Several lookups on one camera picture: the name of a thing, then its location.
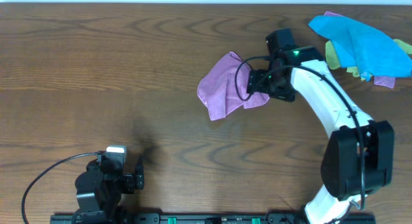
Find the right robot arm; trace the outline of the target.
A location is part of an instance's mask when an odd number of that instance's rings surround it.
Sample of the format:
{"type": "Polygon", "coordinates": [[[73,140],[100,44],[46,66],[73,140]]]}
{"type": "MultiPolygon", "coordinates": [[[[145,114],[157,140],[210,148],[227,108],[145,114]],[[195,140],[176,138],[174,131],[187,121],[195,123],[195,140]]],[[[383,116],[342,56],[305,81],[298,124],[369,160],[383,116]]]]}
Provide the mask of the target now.
{"type": "Polygon", "coordinates": [[[313,46],[270,47],[268,69],[251,71],[247,93],[294,101],[300,93],[321,121],[328,144],[321,162],[323,185],[293,219],[283,223],[371,223],[350,216],[365,208],[366,198],[391,183],[394,130],[360,109],[334,79],[313,46]]]}

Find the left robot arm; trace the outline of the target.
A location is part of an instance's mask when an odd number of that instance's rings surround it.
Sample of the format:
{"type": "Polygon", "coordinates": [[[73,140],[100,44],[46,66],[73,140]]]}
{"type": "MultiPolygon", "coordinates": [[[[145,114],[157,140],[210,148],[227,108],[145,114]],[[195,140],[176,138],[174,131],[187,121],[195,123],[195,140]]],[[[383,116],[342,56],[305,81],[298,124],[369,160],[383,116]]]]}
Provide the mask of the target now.
{"type": "Polygon", "coordinates": [[[91,161],[86,172],[75,180],[79,209],[71,224],[128,224],[133,215],[119,205],[122,195],[144,188],[143,159],[139,158],[133,173],[124,172],[123,157],[103,154],[91,161]]]}

